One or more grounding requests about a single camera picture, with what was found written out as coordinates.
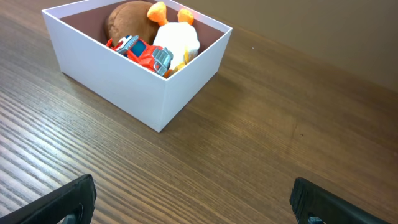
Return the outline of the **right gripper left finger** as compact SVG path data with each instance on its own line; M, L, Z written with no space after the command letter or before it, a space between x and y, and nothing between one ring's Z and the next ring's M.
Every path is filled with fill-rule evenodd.
M26 206L1 217L1 223L91 222L96 188L93 177L85 174Z

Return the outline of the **red toy fire truck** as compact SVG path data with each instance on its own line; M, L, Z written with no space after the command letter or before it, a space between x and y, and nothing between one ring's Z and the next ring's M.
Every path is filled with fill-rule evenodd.
M170 65L174 56L168 48L149 45L138 35L127 35L114 47L112 44L113 39L109 39L106 46L164 78L170 76Z

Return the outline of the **brown plush bear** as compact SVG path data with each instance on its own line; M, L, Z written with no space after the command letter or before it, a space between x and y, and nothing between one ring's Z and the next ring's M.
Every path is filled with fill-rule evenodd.
M107 39L112 39L115 47L122 37L138 35L147 44L152 45L159 25L147 17L153 3L131 1L119 5L105 20L104 30Z

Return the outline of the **white plush chicken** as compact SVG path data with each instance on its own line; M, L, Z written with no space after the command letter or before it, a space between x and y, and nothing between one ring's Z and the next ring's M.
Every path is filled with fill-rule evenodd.
M153 44L167 48L173 54L169 70L164 75L168 78L198 55L200 42L192 26L194 16L191 11L185 8L179 10L177 22L169 22L166 12L165 3L157 2L149 8L147 17L160 26Z

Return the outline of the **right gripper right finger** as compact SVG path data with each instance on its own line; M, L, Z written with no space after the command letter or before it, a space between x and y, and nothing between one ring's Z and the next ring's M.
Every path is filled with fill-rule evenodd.
M289 202L299 224L385 223L302 177L295 179Z

